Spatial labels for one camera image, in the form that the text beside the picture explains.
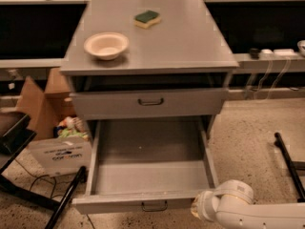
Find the white cream gripper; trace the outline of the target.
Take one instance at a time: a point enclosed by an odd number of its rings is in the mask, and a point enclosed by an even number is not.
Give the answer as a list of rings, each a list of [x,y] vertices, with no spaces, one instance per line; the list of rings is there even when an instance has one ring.
[[[201,220],[216,221],[219,202],[220,198],[213,191],[203,191],[194,199],[191,213]]]

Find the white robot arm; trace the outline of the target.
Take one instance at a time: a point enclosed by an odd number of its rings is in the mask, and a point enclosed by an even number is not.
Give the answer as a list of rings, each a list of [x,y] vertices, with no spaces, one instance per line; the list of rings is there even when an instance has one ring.
[[[254,204],[252,187],[234,179],[198,194],[191,212],[224,229],[305,229],[304,203]]]

